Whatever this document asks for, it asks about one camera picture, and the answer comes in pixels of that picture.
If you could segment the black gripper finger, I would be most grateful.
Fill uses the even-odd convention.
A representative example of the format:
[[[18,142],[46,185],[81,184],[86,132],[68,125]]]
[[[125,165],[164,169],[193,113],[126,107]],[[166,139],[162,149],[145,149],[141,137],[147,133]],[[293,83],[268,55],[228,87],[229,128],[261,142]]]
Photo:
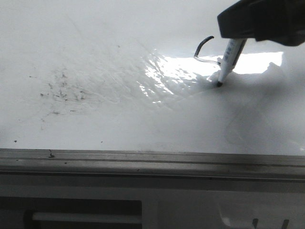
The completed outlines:
[[[222,38],[256,39],[254,17],[251,12],[251,8],[255,3],[257,3],[256,0],[239,0],[217,16],[219,31]]]
[[[303,0],[255,0],[249,5],[253,37],[284,46],[305,42],[305,2]]]

